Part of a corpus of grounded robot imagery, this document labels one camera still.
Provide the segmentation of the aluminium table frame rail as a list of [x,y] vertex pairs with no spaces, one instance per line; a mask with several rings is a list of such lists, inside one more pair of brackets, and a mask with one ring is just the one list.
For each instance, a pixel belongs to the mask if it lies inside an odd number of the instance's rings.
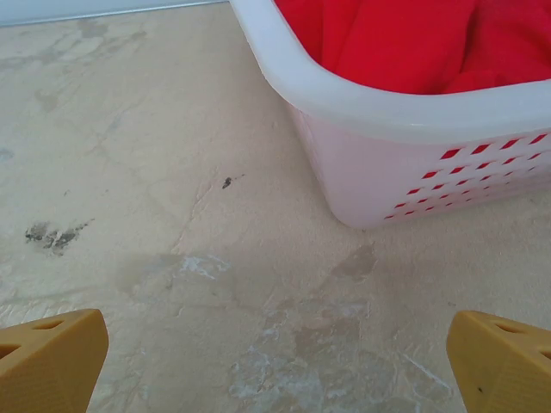
[[226,0],[0,0],[0,27],[173,9]]

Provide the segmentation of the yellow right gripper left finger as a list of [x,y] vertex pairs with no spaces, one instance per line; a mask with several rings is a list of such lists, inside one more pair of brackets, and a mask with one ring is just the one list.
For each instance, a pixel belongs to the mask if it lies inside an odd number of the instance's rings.
[[98,309],[0,329],[0,413],[86,413],[107,352]]

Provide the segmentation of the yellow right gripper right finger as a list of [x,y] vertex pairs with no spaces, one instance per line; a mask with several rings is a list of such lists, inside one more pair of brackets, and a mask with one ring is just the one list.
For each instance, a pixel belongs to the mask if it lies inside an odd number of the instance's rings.
[[446,349],[467,413],[551,413],[551,330],[459,311]]

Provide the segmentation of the white perforated plastic basket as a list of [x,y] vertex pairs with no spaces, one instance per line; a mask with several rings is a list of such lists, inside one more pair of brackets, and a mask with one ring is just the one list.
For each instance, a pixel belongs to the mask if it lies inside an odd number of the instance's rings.
[[443,96],[372,89],[318,65],[274,0],[230,4],[345,225],[367,229],[551,189],[551,80]]

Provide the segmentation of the red t-shirt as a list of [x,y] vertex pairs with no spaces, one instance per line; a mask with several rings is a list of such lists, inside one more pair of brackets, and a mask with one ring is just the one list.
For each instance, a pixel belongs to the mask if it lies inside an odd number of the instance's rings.
[[376,89],[438,95],[551,79],[551,0],[275,0],[308,54]]

